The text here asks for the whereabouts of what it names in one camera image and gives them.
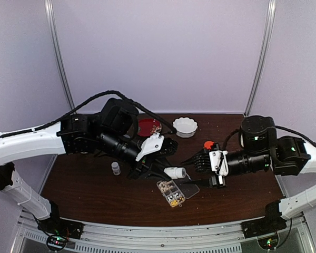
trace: scalloped white bowl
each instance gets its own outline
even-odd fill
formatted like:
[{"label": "scalloped white bowl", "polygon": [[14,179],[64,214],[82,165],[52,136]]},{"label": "scalloped white bowl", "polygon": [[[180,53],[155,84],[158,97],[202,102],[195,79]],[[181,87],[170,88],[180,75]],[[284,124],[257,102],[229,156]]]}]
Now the scalloped white bowl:
[{"label": "scalloped white bowl", "polygon": [[194,136],[198,124],[190,118],[179,118],[173,121],[173,126],[177,129],[177,136],[189,138]]}]

